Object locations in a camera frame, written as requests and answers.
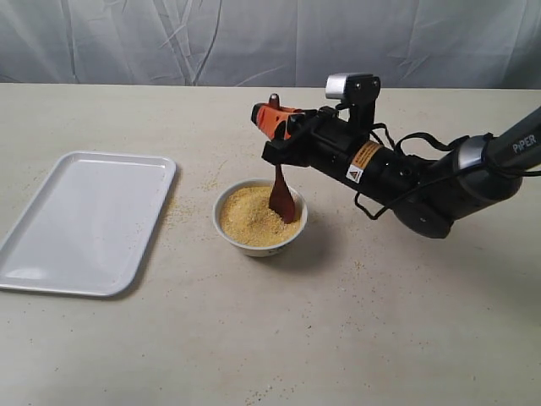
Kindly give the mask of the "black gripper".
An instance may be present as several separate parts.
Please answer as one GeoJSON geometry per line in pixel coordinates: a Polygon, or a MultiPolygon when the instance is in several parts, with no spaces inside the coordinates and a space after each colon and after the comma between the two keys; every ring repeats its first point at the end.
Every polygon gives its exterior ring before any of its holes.
{"type": "Polygon", "coordinates": [[[256,103],[252,123],[268,138],[262,158],[272,165],[312,167],[378,203],[417,185],[427,161],[401,156],[354,131],[330,107],[319,110],[256,103]]]}

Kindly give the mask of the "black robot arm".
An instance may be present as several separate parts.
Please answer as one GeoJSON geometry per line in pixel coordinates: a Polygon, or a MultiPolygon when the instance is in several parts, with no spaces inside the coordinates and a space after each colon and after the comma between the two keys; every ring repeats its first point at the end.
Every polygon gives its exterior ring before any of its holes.
{"type": "Polygon", "coordinates": [[[443,239],[453,223],[517,193],[525,177],[540,174],[540,111],[499,137],[463,136],[445,145],[433,135],[408,137],[444,152],[439,160],[408,155],[400,142],[382,141],[375,104],[339,103],[299,109],[253,106],[251,120],[268,140],[262,157],[272,165],[312,167],[381,205],[424,237],[443,239]]]}

